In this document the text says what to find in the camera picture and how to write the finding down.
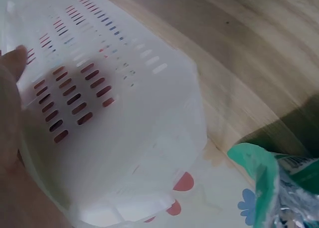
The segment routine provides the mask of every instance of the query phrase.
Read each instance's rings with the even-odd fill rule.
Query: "oval hole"
[[[82,104],[80,104],[79,106],[77,106],[76,108],[74,108],[74,109],[72,110],[72,114],[75,115],[75,114],[79,113],[79,112],[82,111],[85,107],[86,107],[86,103],[83,102]]]
[[[77,123],[78,125],[82,125],[84,123],[86,123],[88,120],[90,120],[91,118],[93,117],[93,113],[92,112],[89,112],[87,113],[86,115],[84,115],[83,117],[81,117]]]
[[[60,81],[63,77],[65,77],[68,74],[68,72],[63,73],[61,76],[57,77],[55,81]]]
[[[71,105],[73,102],[75,102],[76,100],[78,100],[80,97],[81,97],[81,94],[78,93],[78,94],[76,94],[74,97],[72,97],[70,100],[68,100],[68,101],[66,102],[66,104]]]
[[[45,97],[43,97],[40,101],[39,104],[42,104],[46,99],[48,99],[51,96],[51,94],[49,93],[48,95],[46,95]]]
[[[81,73],[85,73],[86,71],[88,71],[92,67],[94,67],[94,63],[91,63],[91,64],[87,65],[85,68],[83,68],[81,70]]]
[[[45,92],[48,89],[48,87],[43,87],[40,91],[37,92],[36,96],[40,96],[43,92]]]
[[[54,123],[54,124],[50,127],[49,131],[50,131],[50,132],[55,131],[55,130],[58,129],[62,124],[63,124],[63,121],[62,121],[62,120],[57,121],[56,123]]]
[[[42,112],[45,113],[47,110],[49,110],[51,107],[53,107],[54,102],[50,102],[48,105],[46,105],[43,109]]]
[[[58,115],[58,110],[55,110],[54,112],[52,112],[50,115],[48,115],[46,118],[45,118],[45,121],[46,122],[49,122],[51,121],[56,115]]]
[[[91,78],[95,77],[97,74],[99,73],[99,70],[95,70],[94,72],[92,72],[91,74],[87,75],[85,77],[85,80],[90,80]]]
[[[157,62],[159,59],[160,59],[159,56],[153,57],[153,58],[151,58],[150,60],[146,61],[146,62],[145,62],[145,65],[146,65],[146,66],[150,66],[150,65],[152,65],[153,63]]]
[[[100,91],[98,91],[98,92],[96,93],[96,96],[97,96],[97,97],[103,96],[105,93],[107,93],[108,91],[110,91],[111,88],[112,88],[111,86],[107,86],[107,87],[103,88],[102,90],[100,90]]]
[[[163,63],[160,66],[154,68],[153,73],[157,74],[157,73],[161,72],[162,70],[164,70],[165,68],[167,68],[167,64]]]
[[[63,83],[61,83],[61,84],[59,85],[59,88],[65,87],[65,86],[68,85],[71,81],[72,81],[71,78],[67,79],[66,81],[64,81]]]
[[[103,107],[107,107],[107,106],[111,105],[113,102],[114,102],[114,99],[113,98],[109,98],[108,100],[104,101],[102,103],[102,105],[103,105]]]
[[[102,82],[105,81],[104,77],[101,77],[100,79],[98,79],[97,81],[93,82],[90,87],[91,88],[96,88],[98,85],[100,85]]]
[[[59,143],[60,141],[62,141],[68,134],[69,132],[67,130],[64,130],[63,132],[61,132],[59,135],[57,135],[54,138],[55,143]]]
[[[42,80],[40,81],[39,83],[37,83],[35,86],[34,86],[34,89],[37,89],[39,88],[41,85],[43,85],[45,83],[45,80]]]
[[[69,95],[71,92],[73,92],[75,90],[76,86],[72,86],[70,87],[68,90],[66,90],[64,93],[63,93],[63,96],[66,97],[67,95]]]
[[[53,74],[53,75],[56,75],[56,74],[58,74],[60,71],[62,71],[63,69],[64,69],[64,66],[58,68],[58,69],[55,70],[52,74]]]

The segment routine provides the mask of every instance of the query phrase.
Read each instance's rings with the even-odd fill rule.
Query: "hand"
[[[70,228],[17,158],[21,99],[16,82],[27,60],[24,46],[0,57],[0,227]]]

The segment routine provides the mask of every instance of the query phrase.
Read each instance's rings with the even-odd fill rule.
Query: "packaging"
[[[256,182],[254,228],[319,227],[319,159],[270,153],[249,143],[227,155]]]

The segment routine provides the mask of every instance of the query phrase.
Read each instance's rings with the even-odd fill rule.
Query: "wood grain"
[[[319,0],[111,1],[196,62],[219,150],[319,156]]]

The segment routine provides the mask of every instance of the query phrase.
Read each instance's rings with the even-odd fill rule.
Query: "blue flower print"
[[[255,221],[255,205],[256,196],[250,189],[243,190],[243,202],[238,203],[238,209],[243,210],[240,215],[246,217],[245,223],[248,226],[252,226]]]

